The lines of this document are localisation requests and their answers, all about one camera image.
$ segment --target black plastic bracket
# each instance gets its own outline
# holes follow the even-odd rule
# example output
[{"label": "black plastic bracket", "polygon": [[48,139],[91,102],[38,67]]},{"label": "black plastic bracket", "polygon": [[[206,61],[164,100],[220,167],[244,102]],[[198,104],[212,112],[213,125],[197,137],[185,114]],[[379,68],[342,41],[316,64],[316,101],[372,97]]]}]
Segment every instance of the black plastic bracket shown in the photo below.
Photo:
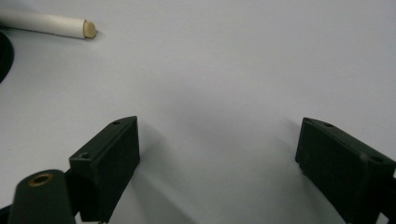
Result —
[{"label": "black plastic bracket", "polygon": [[17,186],[0,223],[108,222],[140,162],[137,117],[119,119],[70,157],[70,169],[35,173]]},{"label": "black plastic bracket", "polygon": [[296,161],[347,223],[396,220],[396,162],[337,127],[303,119]]}]

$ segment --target mounting hole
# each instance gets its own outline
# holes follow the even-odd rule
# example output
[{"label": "mounting hole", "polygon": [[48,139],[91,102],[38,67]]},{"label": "mounting hole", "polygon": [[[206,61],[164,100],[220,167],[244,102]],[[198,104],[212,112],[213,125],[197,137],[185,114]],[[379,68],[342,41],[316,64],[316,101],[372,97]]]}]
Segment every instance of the mounting hole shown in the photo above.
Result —
[{"label": "mounting hole", "polygon": [[38,187],[38,186],[45,185],[48,182],[50,182],[52,178],[53,178],[53,174],[50,174],[50,173],[37,175],[29,181],[29,186],[30,187]]},{"label": "mounting hole", "polygon": [[382,158],[379,158],[379,157],[372,157],[371,159],[373,161],[376,161],[376,162],[384,162],[384,160]]},{"label": "mounting hole", "polygon": [[79,157],[82,158],[82,159],[89,159],[90,156],[91,155],[88,152],[83,152],[83,153],[79,154]]}]

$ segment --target white cylindrical rod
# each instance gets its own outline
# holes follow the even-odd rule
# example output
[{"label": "white cylindrical rod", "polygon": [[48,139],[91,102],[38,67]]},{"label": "white cylindrical rod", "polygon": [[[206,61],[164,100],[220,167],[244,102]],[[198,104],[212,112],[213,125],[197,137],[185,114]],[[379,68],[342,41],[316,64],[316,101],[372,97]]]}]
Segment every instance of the white cylindrical rod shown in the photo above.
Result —
[{"label": "white cylindrical rod", "polygon": [[96,36],[91,21],[7,8],[0,8],[0,26],[78,38]]}]

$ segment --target screw hole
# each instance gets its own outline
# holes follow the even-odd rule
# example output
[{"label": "screw hole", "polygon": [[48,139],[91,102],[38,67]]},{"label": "screw hole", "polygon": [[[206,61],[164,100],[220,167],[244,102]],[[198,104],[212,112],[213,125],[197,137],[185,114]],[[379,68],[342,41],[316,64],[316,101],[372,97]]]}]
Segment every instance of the screw hole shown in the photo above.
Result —
[{"label": "screw hole", "polygon": [[84,152],[84,153],[79,154],[79,157],[82,158],[82,159],[89,159],[90,156],[91,155],[88,152]]},{"label": "screw hole", "polygon": [[29,181],[29,186],[30,187],[38,187],[41,185],[45,185],[48,182],[50,182],[52,178],[53,178],[53,174],[50,174],[50,173],[37,175]]}]

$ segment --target white surface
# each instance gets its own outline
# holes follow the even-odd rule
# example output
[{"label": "white surface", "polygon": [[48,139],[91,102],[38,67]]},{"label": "white surface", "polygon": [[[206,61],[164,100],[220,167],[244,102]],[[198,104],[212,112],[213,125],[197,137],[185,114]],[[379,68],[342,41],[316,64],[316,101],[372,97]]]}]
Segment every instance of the white surface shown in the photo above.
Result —
[{"label": "white surface", "polygon": [[84,19],[0,8],[0,26],[84,38]]},{"label": "white surface", "polygon": [[4,31],[0,203],[110,121],[137,115],[141,164],[110,223],[343,223],[301,174],[303,117],[396,160],[396,2],[2,1],[85,17],[79,40]]}]

